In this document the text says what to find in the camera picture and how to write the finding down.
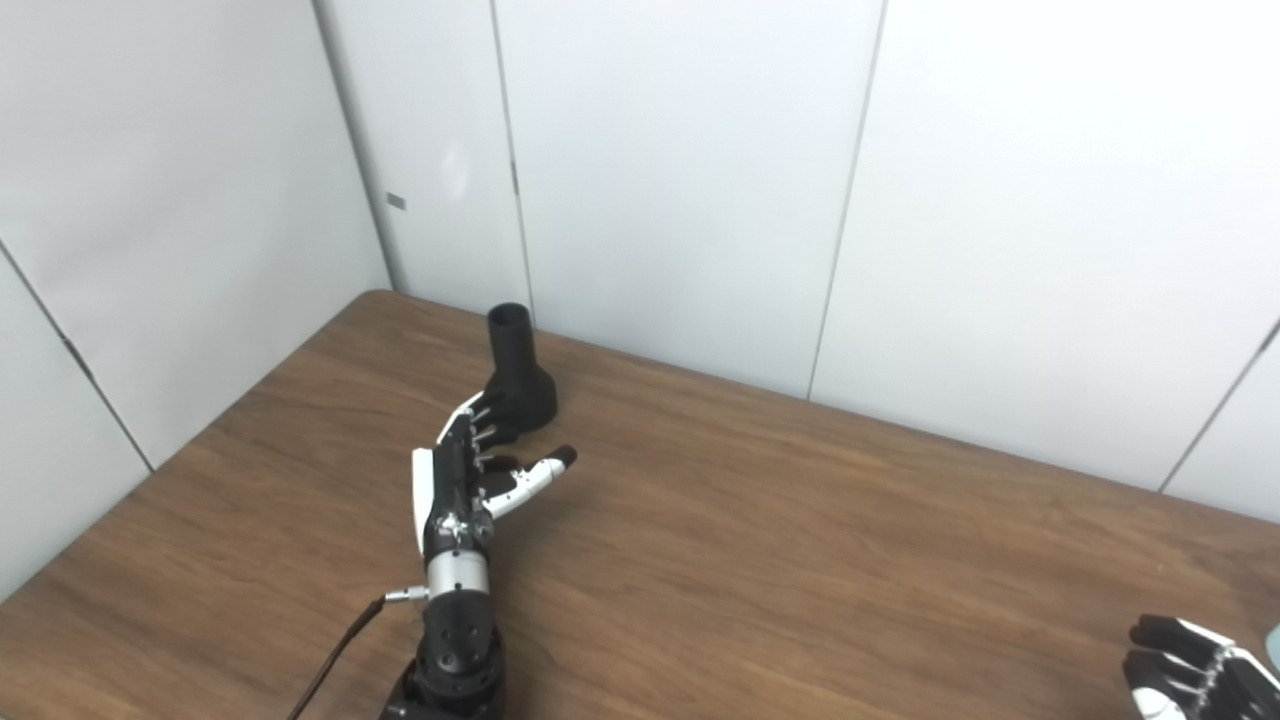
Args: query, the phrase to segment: black cylindrical object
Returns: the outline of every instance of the black cylindrical object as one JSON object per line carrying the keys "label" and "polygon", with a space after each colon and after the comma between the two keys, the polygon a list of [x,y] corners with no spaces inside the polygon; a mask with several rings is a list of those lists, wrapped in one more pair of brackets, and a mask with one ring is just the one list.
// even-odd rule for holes
{"label": "black cylindrical object", "polygon": [[503,302],[489,310],[489,345],[494,373],[485,389],[502,392],[502,415],[521,433],[550,423],[557,410],[556,380],[538,366],[529,307]]}

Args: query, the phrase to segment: white robotic hand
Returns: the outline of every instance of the white robotic hand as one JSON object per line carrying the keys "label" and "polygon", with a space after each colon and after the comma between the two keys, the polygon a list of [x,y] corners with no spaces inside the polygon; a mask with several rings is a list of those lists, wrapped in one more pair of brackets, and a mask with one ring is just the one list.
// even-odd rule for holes
{"label": "white robotic hand", "polygon": [[425,553],[424,529],[435,505],[435,454],[442,445],[452,442],[449,430],[460,419],[470,425],[468,439],[463,441],[470,447],[465,448],[463,455],[474,464],[474,473],[468,469],[467,474],[476,475],[475,498],[493,520],[524,505],[577,460],[577,451],[567,445],[527,466],[521,466],[515,457],[481,455],[495,446],[516,441],[516,432],[503,423],[500,405],[499,393],[477,392],[449,415],[434,448],[420,447],[413,451],[413,527],[419,552]]}
{"label": "white robotic hand", "polygon": [[1280,683],[1231,638],[1143,615],[1124,675],[1144,720],[1280,720]]}

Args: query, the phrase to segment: silver metal joint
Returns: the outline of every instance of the silver metal joint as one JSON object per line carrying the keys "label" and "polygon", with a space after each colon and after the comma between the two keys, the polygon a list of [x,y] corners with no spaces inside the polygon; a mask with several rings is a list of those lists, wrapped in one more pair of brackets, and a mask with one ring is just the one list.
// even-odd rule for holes
{"label": "silver metal joint", "polygon": [[442,552],[426,564],[426,583],[431,597],[456,591],[489,594],[489,562],[474,550]]}

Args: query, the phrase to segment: white robotic finger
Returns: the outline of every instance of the white robotic finger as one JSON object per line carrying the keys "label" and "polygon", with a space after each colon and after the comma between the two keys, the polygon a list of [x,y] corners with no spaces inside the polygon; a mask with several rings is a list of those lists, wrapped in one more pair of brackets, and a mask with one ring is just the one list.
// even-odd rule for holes
{"label": "white robotic finger", "polygon": [[577,460],[577,451],[566,445],[534,462],[527,470],[512,471],[511,477],[516,480],[516,487],[502,495],[484,498],[485,510],[493,515],[494,520],[502,518],[527,502],[552,480],[563,475],[575,460]]}

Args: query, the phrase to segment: robotic arm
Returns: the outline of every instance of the robotic arm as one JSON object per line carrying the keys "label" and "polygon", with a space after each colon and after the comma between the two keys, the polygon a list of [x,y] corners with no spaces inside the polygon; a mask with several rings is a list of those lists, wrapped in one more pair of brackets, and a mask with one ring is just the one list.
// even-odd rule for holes
{"label": "robotic arm", "polygon": [[483,455],[516,439],[500,391],[480,392],[449,416],[435,447],[413,451],[413,525],[428,575],[422,639],[396,683],[385,720],[497,720],[506,705],[502,635],[489,596],[494,520],[577,459],[563,446],[520,466]]}

